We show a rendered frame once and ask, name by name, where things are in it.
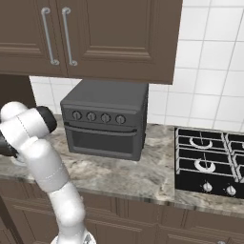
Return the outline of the dark grey oven door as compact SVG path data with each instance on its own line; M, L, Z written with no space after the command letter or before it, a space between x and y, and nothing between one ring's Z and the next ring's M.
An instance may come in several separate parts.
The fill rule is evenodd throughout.
M109 136L66 130L69 150L72 153L84 153L127 160L140 159L140 138L136 136Z

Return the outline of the dark grey countertop oven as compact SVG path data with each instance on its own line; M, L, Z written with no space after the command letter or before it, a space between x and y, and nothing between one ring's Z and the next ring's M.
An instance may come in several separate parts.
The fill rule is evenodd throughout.
M142 152L146 138L148 91L146 83L83 79L60 102L64 126L68 123L87 129L137 130ZM72 117L74 111L82 114L80 120ZM96 114L94 121L88 120L89 112ZM101 120L103 113L111 117L109 123ZM117 115L123 115L126 122L118 124Z

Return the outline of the black gas hob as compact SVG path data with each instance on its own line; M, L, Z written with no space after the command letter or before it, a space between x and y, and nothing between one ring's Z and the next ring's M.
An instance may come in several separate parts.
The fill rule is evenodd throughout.
M244 134L174 129L174 185L178 190L244 199ZM235 195L227 194L233 186Z

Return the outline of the brown base cupboard run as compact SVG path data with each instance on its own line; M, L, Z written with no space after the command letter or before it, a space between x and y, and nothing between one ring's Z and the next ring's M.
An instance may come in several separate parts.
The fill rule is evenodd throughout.
M83 193L85 225L97 244L244 244L244 219ZM51 244L58 233L48 196L34 183L0 178L1 213L16 244Z

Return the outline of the brown tall cupboard side panel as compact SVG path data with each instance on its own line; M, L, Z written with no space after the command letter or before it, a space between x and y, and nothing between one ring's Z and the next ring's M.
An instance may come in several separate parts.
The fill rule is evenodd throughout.
M21 102L28 108L36 106L31 82L26 75L0 74L0 109L11 101Z

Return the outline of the white plate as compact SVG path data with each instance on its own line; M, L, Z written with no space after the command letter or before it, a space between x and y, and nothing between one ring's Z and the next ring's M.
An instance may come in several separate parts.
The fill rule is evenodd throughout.
M26 163L21 156L17 156L17 157L12 156L10 160L16 166L26 167Z

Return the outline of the wide brown wall cupboard door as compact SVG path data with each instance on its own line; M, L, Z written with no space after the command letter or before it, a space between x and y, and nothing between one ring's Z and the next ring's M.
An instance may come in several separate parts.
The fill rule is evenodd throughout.
M68 75L171 84L183 0L56 0ZM62 9L69 7L69 65Z

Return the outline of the narrow brown wall cupboard door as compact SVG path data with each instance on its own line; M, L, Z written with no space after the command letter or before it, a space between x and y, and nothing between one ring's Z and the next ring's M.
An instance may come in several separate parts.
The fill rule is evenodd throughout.
M53 58L50 62L41 9L46 15ZM0 0L0 73L67 77L56 0Z

